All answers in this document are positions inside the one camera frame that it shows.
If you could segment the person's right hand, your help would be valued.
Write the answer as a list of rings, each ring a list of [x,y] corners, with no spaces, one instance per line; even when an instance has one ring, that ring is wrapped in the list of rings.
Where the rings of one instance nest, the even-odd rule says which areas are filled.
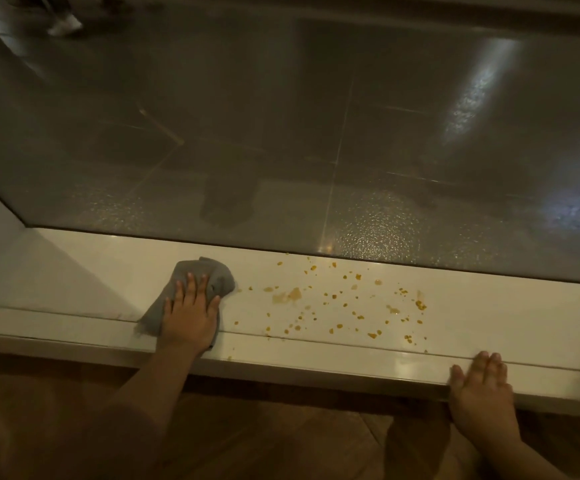
[[[519,432],[508,368],[502,361],[502,385],[486,386],[486,364],[492,353],[479,352],[465,374],[461,392],[449,389],[449,408],[455,426],[475,447],[479,437],[494,429]]]

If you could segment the person's left hand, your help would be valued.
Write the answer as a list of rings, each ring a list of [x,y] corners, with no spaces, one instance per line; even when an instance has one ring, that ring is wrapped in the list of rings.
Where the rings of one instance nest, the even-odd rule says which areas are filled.
[[[184,304],[184,289],[181,281],[176,282],[173,310],[164,317],[157,341],[157,353],[174,353],[195,359],[211,346],[218,328],[218,317],[207,316],[207,277],[201,278],[197,286],[194,304]]]

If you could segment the grey cleaning cloth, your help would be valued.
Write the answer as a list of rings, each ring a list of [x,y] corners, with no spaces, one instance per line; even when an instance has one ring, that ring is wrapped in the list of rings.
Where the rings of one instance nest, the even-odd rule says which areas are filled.
[[[165,301],[167,298],[174,300],[177,281],[181,281],[183,287],[186,287],[188,274],[195,277],[197,286],[203,276],[207,277],[206,305],[209,305],[215,297],[225,298],[236,290],[236,281],[232,273],[221,262],[207,257],[180,261],[174,266],[161,293],[136,323],[134,329],[136,333],[151,337],[160,335]]]

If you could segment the person's left forearm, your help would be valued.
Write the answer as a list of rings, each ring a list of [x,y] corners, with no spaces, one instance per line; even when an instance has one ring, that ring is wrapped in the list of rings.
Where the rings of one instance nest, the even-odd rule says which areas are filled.
[[[207,350],[192,342],[167,342],[110,399],[101,413],[121,412],[166,434],[194,361]]]

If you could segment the person's right forearm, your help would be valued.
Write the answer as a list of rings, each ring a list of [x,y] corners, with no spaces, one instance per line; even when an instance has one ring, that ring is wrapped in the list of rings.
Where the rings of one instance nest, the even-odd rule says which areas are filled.
[[[487,431],[476,445],[501,480],[572,480],[525,444],[518,431]]]

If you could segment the white window sill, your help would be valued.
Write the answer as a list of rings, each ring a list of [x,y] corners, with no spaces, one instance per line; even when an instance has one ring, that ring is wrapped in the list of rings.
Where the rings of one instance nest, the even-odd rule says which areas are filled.
[[[0,250],[0,353],[139,367],[156,340],[136,322],[176,262],[209,257],[233,272],[256,252],[274,253],[26,229]],[[488,351],[508,365],[519,407],[580,415],[580,284],[384,265],[423,291],[431,354],[225,333],[221,320],[192,373],[441,398],[450,367]]]

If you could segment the scattered orange crumbs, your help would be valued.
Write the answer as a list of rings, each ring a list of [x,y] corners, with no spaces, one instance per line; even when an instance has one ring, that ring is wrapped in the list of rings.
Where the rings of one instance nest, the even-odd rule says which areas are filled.
[[[422,290],[384,264],[290,253],[235,263],[225,333],[431,354]]]

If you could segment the large glass window pane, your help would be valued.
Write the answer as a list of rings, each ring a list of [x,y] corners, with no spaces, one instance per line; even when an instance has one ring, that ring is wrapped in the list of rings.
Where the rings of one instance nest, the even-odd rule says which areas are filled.
[[[580,15],[0,0],[0,201],[33,227],[580,282]]]

